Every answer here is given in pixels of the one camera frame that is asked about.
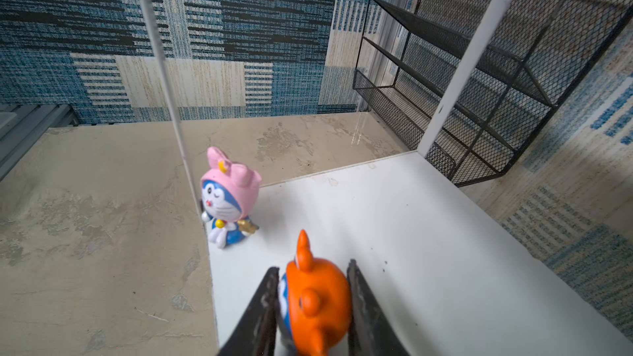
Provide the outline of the orange crab hood Doraemon figure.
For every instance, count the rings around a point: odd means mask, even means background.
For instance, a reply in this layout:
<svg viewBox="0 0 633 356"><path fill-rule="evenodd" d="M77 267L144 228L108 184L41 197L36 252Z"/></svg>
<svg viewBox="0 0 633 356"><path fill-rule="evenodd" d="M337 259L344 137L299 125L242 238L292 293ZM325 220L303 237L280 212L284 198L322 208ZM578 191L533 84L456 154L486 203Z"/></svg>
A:
<svg viewBox="0 0 633 356"><path fill-rule="evenodd" d="M299 355L327 355L351 326L349 282L337 265L313 255L304 230L279 281L278 305L282 336Z"/></svg>

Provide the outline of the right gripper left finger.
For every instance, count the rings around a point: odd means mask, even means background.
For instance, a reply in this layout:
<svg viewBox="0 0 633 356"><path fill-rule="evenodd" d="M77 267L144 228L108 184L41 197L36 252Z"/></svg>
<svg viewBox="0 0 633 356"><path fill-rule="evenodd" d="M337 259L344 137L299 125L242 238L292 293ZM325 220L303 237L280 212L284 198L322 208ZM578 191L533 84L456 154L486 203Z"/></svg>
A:
<svg viewBox="0 0 633 356"><path fill-rule="evenodd" d="M279 268L265 273L240 321L218 355L275 354Z"/></svg>

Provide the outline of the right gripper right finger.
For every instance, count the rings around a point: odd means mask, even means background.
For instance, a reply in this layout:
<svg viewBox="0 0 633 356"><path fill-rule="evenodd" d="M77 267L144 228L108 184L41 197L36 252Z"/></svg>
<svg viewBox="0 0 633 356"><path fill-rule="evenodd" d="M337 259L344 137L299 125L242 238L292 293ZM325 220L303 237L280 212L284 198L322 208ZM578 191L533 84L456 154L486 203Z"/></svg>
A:
<svg viewBox="0 0 633 356"><path fill-rule="evenodd" d="M352 300L348 354L408 355L354 259L349 262L347 280Z"/></svg>

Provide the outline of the pink hood Doraemon figure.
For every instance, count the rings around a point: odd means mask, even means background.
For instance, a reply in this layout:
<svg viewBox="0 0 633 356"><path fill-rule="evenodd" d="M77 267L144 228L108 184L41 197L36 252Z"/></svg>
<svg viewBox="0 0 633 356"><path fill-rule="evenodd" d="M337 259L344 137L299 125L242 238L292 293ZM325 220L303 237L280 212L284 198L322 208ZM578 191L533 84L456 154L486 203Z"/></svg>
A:
<svg viewBox="0 0 633 356"><path fill-rule="evenodd" d="M207 159L209 171L200 179L201 219L209 243L223 249L259 229L250 213L256 205L262 177L254 169L231 161L217 147L207 149Z"/></svg>

